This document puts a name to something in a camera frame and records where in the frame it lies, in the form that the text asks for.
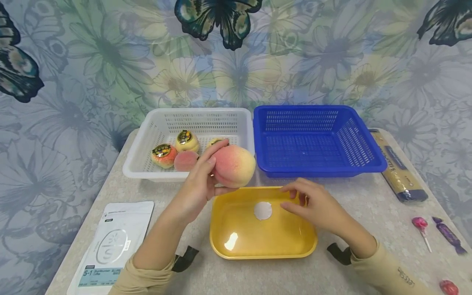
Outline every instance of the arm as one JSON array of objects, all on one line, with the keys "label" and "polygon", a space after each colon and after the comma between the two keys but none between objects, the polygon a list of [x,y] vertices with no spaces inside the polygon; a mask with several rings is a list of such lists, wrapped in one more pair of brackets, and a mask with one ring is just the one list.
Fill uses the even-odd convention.
[{"label": "arm", "polygon": [[340,238],[351,248],[354,270],[367,284],[384,295],[432,294],[357,221],[346,229]]},{"label": "arm", "polygon": [[352,251],[351,262],[357,274],[383,295],[430,295],[432,292],[399,265],[398,261],[323,188],[299,178],[281,189],[299,205],[285,202],[283,209],[343,240]]},{"label": "arm", "polygon": [[235,189],[215,187],[209,174],[216,164],[212,155],[228,144],[220,141],[199,158],[177,195],[157,219],[138,251],[128,260],[110,295],[162,294],[172,277],[175,251],[186,226],[194,221],[207,201]]}]

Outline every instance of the beige sleeve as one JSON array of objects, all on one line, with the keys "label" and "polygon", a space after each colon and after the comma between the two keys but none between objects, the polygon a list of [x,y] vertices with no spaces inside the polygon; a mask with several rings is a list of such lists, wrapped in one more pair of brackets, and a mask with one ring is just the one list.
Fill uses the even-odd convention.
[{"label": "beige sleeve", "polygon": [[357,274],[383,295],[433,295],[381,243],[377,243],[377,251],[370,258],[359,259],[352,254],[351,263]]},{"label": "beige sleeve", "polygon": [[133,256],[126,262],[109,295],[160,295],[174,272],[174,260],[163,270],[139,270],[133,264]]}]

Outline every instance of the person's left hand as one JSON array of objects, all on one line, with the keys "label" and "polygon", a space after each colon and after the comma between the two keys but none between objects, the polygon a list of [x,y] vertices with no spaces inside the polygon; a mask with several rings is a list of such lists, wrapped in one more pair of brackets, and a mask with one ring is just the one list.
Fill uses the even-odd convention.
[{"label": "person's left hand", "polygon": [[236,190],[229,187],[215,187],[218,182],[210,176],[216,164],[213,154],[228,143],[228,139],[219,141],[203,153],[167,207],[166,210],[172,211],[173,215],[177,215],[184,223],[194,221],[212,197]]}]

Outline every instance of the blue package label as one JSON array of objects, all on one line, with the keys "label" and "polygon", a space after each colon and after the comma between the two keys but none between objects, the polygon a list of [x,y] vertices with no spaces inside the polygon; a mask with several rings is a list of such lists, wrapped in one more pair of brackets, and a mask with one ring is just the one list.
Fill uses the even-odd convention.
[{"label": "blue package label", "polygon": [[117,268],[87,269],[86,267],[80,278],[79,287],[111,286],[117,281],[121,270]]}]

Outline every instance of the lollipop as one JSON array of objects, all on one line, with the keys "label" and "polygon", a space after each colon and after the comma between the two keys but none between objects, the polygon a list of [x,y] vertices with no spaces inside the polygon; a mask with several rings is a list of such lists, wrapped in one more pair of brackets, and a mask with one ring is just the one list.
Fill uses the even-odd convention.
[{"label": "lollipop", "polygon": [[449,280],[443,280],[439,283],[439,287],[446,295],[459,295],[459,288]]},{"label": "lollipop", "polygon": [[430,243],[428,242],[428,239],[426,238],[426,232],[425,229],[428,226],[428,223],[426,220],[424,220],[423,217],[415,217],[412,219],[413,225],[420,230],[421,235],[423,236],[424,242],[426,243],[426,246],[428,247],[428,250],[430,253],[433,253],[431,250]]}]

